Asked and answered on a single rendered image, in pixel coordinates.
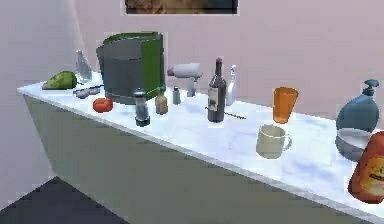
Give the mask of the red tomato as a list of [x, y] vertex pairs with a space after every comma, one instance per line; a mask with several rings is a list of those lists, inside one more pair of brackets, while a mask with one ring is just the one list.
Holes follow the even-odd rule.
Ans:
[[113, 101], [109, 98], [97, 98], [93, 102], [93, 109], [98, 113], [109, 112], [113, 109]]

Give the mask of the grey metal utensil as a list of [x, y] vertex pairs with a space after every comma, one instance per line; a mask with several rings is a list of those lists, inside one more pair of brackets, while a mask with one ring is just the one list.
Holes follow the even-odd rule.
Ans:
[[79, 99], [85, 99], [90, 95], [97, 95], [100, 93], [99, 87], [89, 87], [81, 90], [76, 90], [73, 94]]

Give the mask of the white paper towel holder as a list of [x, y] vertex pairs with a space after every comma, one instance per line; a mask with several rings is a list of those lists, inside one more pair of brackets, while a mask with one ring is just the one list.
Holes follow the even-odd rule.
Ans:
[[167, 70], [167, 75], [178, 79], [187, 79], [187, 96], [193, 97], [196, 93], [196, 83], [202, 76], [199, 63], [174, 64]]

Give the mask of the small brown shaker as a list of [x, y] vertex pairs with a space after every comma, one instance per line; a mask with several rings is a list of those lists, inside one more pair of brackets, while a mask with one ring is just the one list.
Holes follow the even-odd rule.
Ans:
[[159, 115], [163, 115], [168, 112], [168, 103], [167, 98], [165, 97], [165, 91], [165, 87], [159, 87], [155, 98], [156, 113]]

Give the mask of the cream mug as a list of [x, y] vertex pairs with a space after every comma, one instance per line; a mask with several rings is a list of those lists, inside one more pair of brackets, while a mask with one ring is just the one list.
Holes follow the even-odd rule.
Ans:
[[291, 136], [281, 127], [265, 124], [259, 128], [256, 152], [266, 159], [278, 159], [292, 145]]

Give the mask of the orange glass cup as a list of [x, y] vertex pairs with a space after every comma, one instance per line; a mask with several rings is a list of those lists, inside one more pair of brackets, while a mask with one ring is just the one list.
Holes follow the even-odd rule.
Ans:
[[274, 89], [273, 120], [279, 124], [288, 122], [299, 92], [294, 88], [278, 87]]

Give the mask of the framed wall picture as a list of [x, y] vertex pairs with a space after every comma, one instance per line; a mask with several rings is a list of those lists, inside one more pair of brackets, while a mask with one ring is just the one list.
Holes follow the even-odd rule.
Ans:
[[236, 14], [238, 0], [125, 0], [127, 14]]

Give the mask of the clear spray bottle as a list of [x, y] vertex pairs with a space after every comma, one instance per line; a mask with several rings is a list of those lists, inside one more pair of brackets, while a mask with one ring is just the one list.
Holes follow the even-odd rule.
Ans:
[[236, 65], [230, 68], [230, 80], [227, 84], [226, 105], [231, 106], [236, 100]]

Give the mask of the white top grey counter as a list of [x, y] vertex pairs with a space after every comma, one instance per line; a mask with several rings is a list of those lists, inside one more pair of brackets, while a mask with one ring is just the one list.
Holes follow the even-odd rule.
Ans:
[[354, 163], [343, 158], [332, 120], [293, 114], [292, 146], [259, 156], [270, 108], [234, 103], [221, 123], [207, 119], [199, 94], [150, 124], [116, 105], [98, 113], [72, 91], [21, 88], [54, 172], [130, 224], [384, 224], [384, 203], [347, 190]]

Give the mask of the dark pepper mill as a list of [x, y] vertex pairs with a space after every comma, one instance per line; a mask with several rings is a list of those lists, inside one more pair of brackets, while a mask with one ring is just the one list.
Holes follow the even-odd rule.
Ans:
[[148, 113], [148, 107], [146, 103], [146, 91], [138, 88], [134, 91], [135, 98], [135, 120], [136, 125], [144, 127], [150, 124], [150, 116]]

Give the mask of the red bread bag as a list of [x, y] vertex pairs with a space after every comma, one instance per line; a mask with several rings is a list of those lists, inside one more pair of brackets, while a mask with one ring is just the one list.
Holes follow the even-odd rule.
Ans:
[[384, 200], [384, 131], [371, 136], [349, 181], [348, 192], [367, 204]]

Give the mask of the clear glass vase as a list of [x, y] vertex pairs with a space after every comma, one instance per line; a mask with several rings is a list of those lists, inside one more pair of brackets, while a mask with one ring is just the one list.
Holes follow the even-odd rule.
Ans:
[[92, 69], [82, 50], [76, 51], [76, 74], [82, 83], [92, 80]]

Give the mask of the thin green pencil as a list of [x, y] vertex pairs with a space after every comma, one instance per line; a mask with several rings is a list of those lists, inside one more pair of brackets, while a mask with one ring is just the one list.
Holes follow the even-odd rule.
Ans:
[[225, 114], [225, 115], [228, 115], [228, 116], [232, 116], [232, 117], [235, 117], [235, 118], [237, 118], [237, 119], [242, 119], [242, 120], [245, 120], [245, 119], [247, 119], [247, 118], [246, 118], [246, 117], [244, 117], [244, 116], [240, 116], [240, 115], [232, 114], [232, 113], [229, 113], [229, 112], [225, 112], [225, 111], [224, 111], [224, 114]]

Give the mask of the green lettuce head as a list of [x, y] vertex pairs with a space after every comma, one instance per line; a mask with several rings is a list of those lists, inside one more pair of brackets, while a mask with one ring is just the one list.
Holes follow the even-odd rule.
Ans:
[[62, 71], [51, 77], [43, 85], [43, 90], [67, 90], [77, 85], [77, 78], [72, 71]]

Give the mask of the grey metal bowl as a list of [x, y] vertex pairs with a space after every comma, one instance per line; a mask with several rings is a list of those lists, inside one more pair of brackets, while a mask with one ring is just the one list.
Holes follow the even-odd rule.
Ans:
[[337, 131], [335, 145], [346, 159], [358, 162], [372, 134], [360, 129], [342, 128]]

